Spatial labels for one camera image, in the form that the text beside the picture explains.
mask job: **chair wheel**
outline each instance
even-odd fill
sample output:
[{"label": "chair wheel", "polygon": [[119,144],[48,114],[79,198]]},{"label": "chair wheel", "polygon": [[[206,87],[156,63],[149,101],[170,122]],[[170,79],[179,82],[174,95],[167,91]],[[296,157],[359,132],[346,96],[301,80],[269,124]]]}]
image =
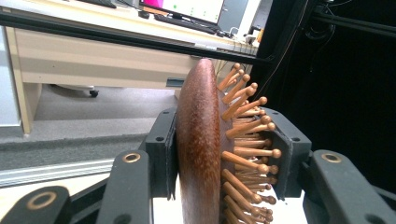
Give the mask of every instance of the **chair wheel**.
[{"label": "chair wheel", "polygon": [[90,91],[90,95],[93,98],[96,98],[96,96],[98,96],[98,94],[99,94],[99,91]]}]

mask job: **wooden bristle pin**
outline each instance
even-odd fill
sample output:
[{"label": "wooden bristle pin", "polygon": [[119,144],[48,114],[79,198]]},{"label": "wooden bristle pin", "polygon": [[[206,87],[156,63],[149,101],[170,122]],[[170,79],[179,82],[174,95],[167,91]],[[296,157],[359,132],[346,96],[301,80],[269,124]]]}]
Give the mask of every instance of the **wooden bristle pin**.
[{"label": "wooden bristle pin", "polygon": [[228,83],[227,83],[227,85],[225,85],[225,88],[229,88],[229,87],[231,87],[233,84],[235,84],[237,82],[237,80],[236,79],[231,79]]},{"label": "wooden bristle pin", "polygon": [[272,145],[272,141],[269,139],[257,140],[257,141],[237,141],[237,142],[235,142],[236,147],[263,148],[263,147],[270,147],[271,145]]},{"label": "wooden bristle pin", "polygon": [[267,164],[269,161],[268,157],[261,157],[259,160],[254,161],[257,164]]},{"label": "wooden bristle pin", "polygon": [[254,94],[255,90],[253,88],[248,89],[245,92],[245,95],[241,96],[241,98],[233,103],[224,113],[221,115],[221,118],[224,120],[229,120],[233,117],[233,113],[239,108],[239,106],[246,101],[246,99]]},{"label": "wooden bristle pin", "polygon": [[239,63],[233,65],[233,69],[231,70],[231,72],[218,85],[219,91],[224,91],[231,77],[236,73],[237,70],[239,70],[240,66],[241,64]]},{"label": "wooden bristle pin", "polygon": [[242,194],[238,192],[229,182],[225,182],[222,186],[224,191],[234,200],[236,201],[240,206],[243,207],[243,209],[247,210],[251,215],[254,217],[257,217],[260,215],[260,210],[256,208],[255,206],[251,205],[250,202],[248,202]]},{"label": "wooden bristle pin", "polygon": [[276,159],[282,155],[282,152],[277,148],[273,150],[262,150],[249,147],[234,147],[233,153],[240,157],[269,156]]},{"label": "wooden bristle pin", "polygon": [[246,133],[257,133],[261,131],[273,131],[276,129],[276,126],[273,122],[269,122],[267,124],[258,125],[250,130],[247,130]]},{"label": "wooden bristle pin", "polygon": [[238,71],[235,75],[233,75],[233,76],[230,78],[230,80],[238,79],[240,76],[242,76],[242,75],[244,75],[244,74],[245,74],[245,71],[242,70],[242,69],[239,69],[239,71]]},{"label": "wooden bristle pin", "polygon": [[233,212],[228,208],[224,210],[224,215],[226,216],[228,223],[230,223],[230,224],[240,224],[241,223],[239,221],[239,219],[233,214]]},{"label": "wooden bristle pin", "polygon": [[245,185],[255,185],[255,184],[275,184],[276,178],[273,176],[248,176],[248,175],[235,175],[242,183]]},{"label": "wooden bristle pin", "polygon": [[242,105],[248,105],[248,100],[246,100],[244,103],[241,104]]},{"label": "wooden bristle pin", "polygon": [[264,124],[268,124],[268,123],[270,123],[270,122],[272,121],[271,117],[269,117],[268,115],[264,115],[264,114],[263,114],[264,111],[259,111],[259,112],[260,112],[259,115],[260,115],[262,118],[265,118]]},{"label": "wooden bristle pin", "polygon": [[236,98],[238,98],[238,97],[240,97],[240,96],[242,96],[243,94],[245,94],[245,91],[246,91],[249,87],[251,87],[251,88],[253,88],[254,90],[256,90],[256,89],[259,87],[259,85],[257,85],[256,82],[251,83],[250,86],[245,87],[244,89],[238,91],[238,92],[233,96],[233,100],[236,99]]},{"label": "wooden bristle pin", "polygon": [[260,175],[259,172],[256,170],[237,170],[235,171],[235,174],[240,174],[240,175]]},{"label": "wooden bristle pin", "polygon": [[250,80],[250,75],[243,75],[241,80],[225,95],[221,100],[224,104],[229,104],[233,100],[233,96],[247,84]]},{"label": "wooden bristle pin", "polygon": [[266,207],[262,207],[259,208],[261,211],[262,216],[266,217],[267,215],[272,215],[273,214],[273,210],[272,209],[268,209]]},{"label": "wooden bristle pin", "polygon": [[238,140],[261,140],[262,137],[260,136],[259,133],[244,133],[244,134],[240,134],[238,136],[235,137],[235,141]]},{"label": "wooden bristle pin", "polygon": [[247,112],[249,109],[252,109],[252,108],[254,108],[255,106],[258,106],[258,105],[265,105],[265,104],[267,104],[267,98],[265,98],[265,97],[260,97],[260,99],[257,100],[257,101],[255,101],[255,102],[252,102],[252,103],[250,103],[250,104],[248,104],[248,105],[243,105],[243,106],[239,107],[239,108],[236,110],[234,116],[235,116],[235,117],[238,117],[239,115],[241,115],[241,114]]},{"label": "wooden bristle pin", "polygon": [[256,120],[255,118],[233,118],[233,125],[249,123]]},{"label": "wooden bristle pin", "polygon": [[230,195],[225,196],[224,202],[227,203],[227,206],[230,208],[230,210],[233,212],[233,214],[241,219],[242,221],[248,223],[248,224],[254,224],[254,222],[248,218],[248,216],[242,211],[242,209],[239,207],[239,205],[231,198]]},{"label": "wooden bristle pin", "polygon": [[244,159],[242,157],[238,157],[238,156],[236,156],[233,153],[228,152],[228,151],[223,151],[221,153],[221,158],[226,160],[226,161],[232,161],[232,162],[234,162],[236,164],[243,165],[243,166],[246,166],[246,167],[251,168],[251,169],[255,169],[255,170],[259,171],[262,175],[266,175],[270,171],[268,166],[265,165],[265,164],[256,164],[254,162],[247,161],[246,159]]},{"label": "wooden bristle pin", "polygon": [[265,114],[265,110],[250,109],[247,112],[240,114],[238,117],[241,118],[241,117],[251,117],[251,116],[256,116],[256,115],[259,116],[261,113]]},{"label": "wooden bristle pin", "polygon": [[262,196],[260,195],[260,197],[262,197],[262,200],[266,203],[269,204],[276,204],[276,199],[273,196]]},{"label": "wooden bristle pin", "polygon": [[236,136],[238,136],[239,134],[243,134],[243,133],[252,133],[251,129],[259,126],[259,125],[263,125],[266,129],[270,130],[270,125],[269,124],[264,124],[265,122],[267,122],[267,118],[266,117],[261,117],[260,119],[257,119],[253,122],[244,124],[244,125],[238,125],[234,128],[232,128],[231,130],[228,130],[225,135],[228,138],[235,138]]},{"label": "wooden bristle pin", "polygon": [[261,203],[262,198],[260,195],[250,191],[241,181],[238,180],[230,171],[223,169],[221,171],[221,176],[224,177],[234,188],[236,188],[242,195],[249,198],[253,203]]},{"label": "wooden bristle pin", "polygon": [[255,222],[263,223],[265,221],[264,217],[251,217],[251,219]]},{"label": "wooden bristle pin", "polygon": [[271,216],[271,215],[267,215],[267,216],[265,217],[265,220],[268,221],[268,223],[270,223],[270,222],[274,221],[274,218],[273,218],[273,216]]},{"label": "wooden bristle pin", "polygon": [[[254,161],[248,161],[248,162],[251,162],[251,163],[256,164],[256,165],[261,165],[261,166],[265,165],[265,166],[267,166],[266,164],[256,163]],[[271,173],[273,175],[276,175],[279,172],[279,168],[276,165],[267,166],[267,168],[268,168],[268,173]],[[238,163],[238,164],[235,165],[235,170],[246,171],[248,169],[252,169],[252,167],[251,166],[246,166],[246,165],[241,164],[241,163]]]},{"label": "wooden bristle pin", "polygon": [[259,190],[268,190],[267,186],[270,186],[270,185],[263,185],[263,184],[249,184],[249,185],[246,185],[246,187],[248,189],[259,189]]}]

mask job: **keyboard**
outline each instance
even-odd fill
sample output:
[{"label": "keyboard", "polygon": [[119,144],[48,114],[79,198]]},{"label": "keyboard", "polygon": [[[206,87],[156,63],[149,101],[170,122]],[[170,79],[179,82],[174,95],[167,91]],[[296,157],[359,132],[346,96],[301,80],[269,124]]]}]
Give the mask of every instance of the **keyboard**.
[{"label": "keyboard", "polygon": [[183,21],[183,20],[177,20],[177,19],[173,19],[173,18],[169,18],[169,17],[165,17],[164,15],[154,15],[154,19],[156,21],[163,21],[166,23],[170,23],[170,24],[174,24],[174,25],[178,25],[178,26],[182,26],[182,27],[186,27],[192,30],[196,30],[196,31],[201,31],[201,32],[205,32],[208,34],[215,34],[216,32],[208,27],[204,27],[202,25],[198,25],[198,24],[194,24],[191,23],[189,21]]},{"label": "keyboard", "polygon": [[111,0],[78,0],[80,2],[91,3],[101,7],[112,7],[116,8],[114,4],[111,3]]}]

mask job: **black cable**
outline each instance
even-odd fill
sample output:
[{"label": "black cable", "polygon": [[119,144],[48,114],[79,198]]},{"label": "black cable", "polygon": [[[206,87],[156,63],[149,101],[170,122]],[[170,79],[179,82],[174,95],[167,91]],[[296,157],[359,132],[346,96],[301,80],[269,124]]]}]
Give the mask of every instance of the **black cable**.
[{"label": "black cable", "polygon": [[326,4],[325,7],[327,8],[327,10],[329,10],[330,14],[332,14],[332,16],[335,16],[334,13],[332,13],[332,10],[329,8],[329,4]]},{"label": "black cable", "polygon": [[241,63],[241,65],[244,67],[244,71],[247,71],[247,66],[244,63]]},{"label": "black cable", "polygon": [[332,39],[332,36],[334,35],[334,33],[335,33],[335,25],[332,25],[332,33],[331,33],[331,35],[329,36],[327,41],[317,50],[317,52],[315,52],[314,56],[312,57],[311,64],[309,65],[309,72],[311,72],[311,73],[313,72],[313,70],[314,70],[313,66],[314,66],[314,63],[315,63],[315,60],[316,60],[318,54],[321,51],[323,51],[323,49],[326,47],[326,45],[330,42],[330,40]]},{"label": "black cable", "polygon": [[332,27],[332,26],[329,25],[329,26],[326,28],[326,30],[323,30],[323,31],[315,31],[315,30],[312,28],[312,26],[311,26],[311,28],[305,32],[305,36],[306,36],[308,39],[310,39],[310,40],[315,40],[315,41],[326,39],[326,37],[329,36],[329,34],[332,32],[332,28],[331,28],[331,27]]},{"label": "black cable", "polygon": [[339,3],[339,4],[330,4],[329,7],[339,7],[339,6],[341,6],[341,5],[345,5],[345,4],[350,3],[350,2],[352,2],[352,1],[353,1],[353,0],[348,0],[348,1],[345,1],[345,2]]}]

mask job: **white wall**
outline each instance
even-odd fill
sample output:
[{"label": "white wall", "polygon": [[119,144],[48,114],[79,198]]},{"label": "white wall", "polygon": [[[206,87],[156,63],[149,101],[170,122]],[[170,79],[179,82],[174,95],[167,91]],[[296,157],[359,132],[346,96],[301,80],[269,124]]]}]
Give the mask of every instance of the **white wall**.
[{"label": "white wall", "polygon": [[6,40],[5,28],[0,26],[0,127],[21,125]]},{"label": "white wall", "polygon": [[268,15],[270,14],[272,3],[273,0],[262,0],[252,25],[260,26],[261,28],[265,27],[265,24],[267,23]]},{"label": "white wall", "polygon": [[253,20],[256,16],[259,5],[265,0],[249,0],[247,1],[247,8],[245,9],[244,17],[242,18],[241,25],[239,26],[238,35],[243,36],[248,33]]}]

